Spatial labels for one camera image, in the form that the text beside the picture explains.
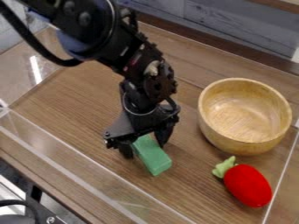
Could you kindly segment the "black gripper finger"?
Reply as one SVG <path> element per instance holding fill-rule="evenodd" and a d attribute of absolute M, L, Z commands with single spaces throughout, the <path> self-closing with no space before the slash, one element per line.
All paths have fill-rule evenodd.
<path fill-rule="evenodd" d="M 170 135 L 173 133 L 173 127 L 174 127 L 174 123 L 168 122 L 161 127 L 158 127 L 157 130 L 153 132 L 154 139 L 160 147 L 164 147 L 164 145 L 166 144 L 170 138 Z"/>
<path fill-rule="evenodd" d="M 133 148 L 130 143 L 120 143 L 118 144 L 118 152 L 125 159 L 132 159 L 134 157 Z"/>

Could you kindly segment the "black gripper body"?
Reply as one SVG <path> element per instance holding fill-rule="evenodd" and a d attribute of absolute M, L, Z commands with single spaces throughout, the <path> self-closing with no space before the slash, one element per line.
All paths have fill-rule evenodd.
<path fill-rule="evenodd" d="M 164 124 L 178 122 L 181 108 L 172 99 L 165 101 L 146 113 L 138 112 L 126 99 L 121 101 L 120 116 L 102 134 L 108 148 L 118 149 L 120 143 L 132 143 L 140 136 L 154 133 Z"/>

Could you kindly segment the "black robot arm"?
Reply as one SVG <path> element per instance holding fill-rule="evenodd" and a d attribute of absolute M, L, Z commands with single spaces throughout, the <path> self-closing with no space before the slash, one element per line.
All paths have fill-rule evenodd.
<path fill-rule="evenodd" d="M 125 158 L 133 142 L 149 133 L 162 146 L 178 122 L 180 106 L 173 69 L 156 44 L 140 32 L 136 13 L 114 0 L 17 0 L 39 20 L 57 29 L 57 38 L 70 59 L 35 47 L 46 60 L 74 67 L 94 60 L 122 76 L 118 83 L 121 113 L 104 132 L 105 145 Z"/>

